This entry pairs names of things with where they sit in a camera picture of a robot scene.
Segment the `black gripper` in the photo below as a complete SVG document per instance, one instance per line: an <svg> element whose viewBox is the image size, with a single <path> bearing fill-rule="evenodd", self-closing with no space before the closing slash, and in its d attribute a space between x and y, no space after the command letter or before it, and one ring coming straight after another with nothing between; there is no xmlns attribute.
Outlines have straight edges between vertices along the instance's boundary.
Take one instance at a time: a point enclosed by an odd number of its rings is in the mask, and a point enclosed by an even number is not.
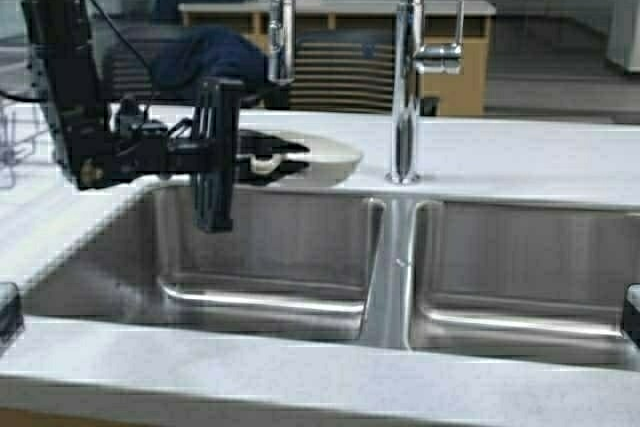
<svg viewBox="0 0 640 427"><path fill-rule="evenodd" d="M244 83L208 77L200 85L190 119L190 134L169 142L169 172L190 176L194 222L206 233L229 232L235 166L238 181L273 181L296 174L306 163L287 154L258 157L239 153L307 153L305 145L280 136L242 129L240 101Z"/></svg>

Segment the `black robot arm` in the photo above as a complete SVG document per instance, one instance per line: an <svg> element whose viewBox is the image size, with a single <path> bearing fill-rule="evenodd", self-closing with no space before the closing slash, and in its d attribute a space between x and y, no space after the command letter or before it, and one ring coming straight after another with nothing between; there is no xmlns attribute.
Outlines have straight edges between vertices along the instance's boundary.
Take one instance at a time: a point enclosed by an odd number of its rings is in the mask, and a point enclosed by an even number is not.
<svg viewBox="0 0 640 427"><path fill-rule="evenodd" d="M237 183L268 185L309 168L305 145L239 125L254 96L239 78L210 76L192 116L170 127L134 101L112 113L94 59L85 0L21 0L34 60L37 103L55 160L80 190L155 175L188 176L194 219L208 233L233 227Z"/></svg>

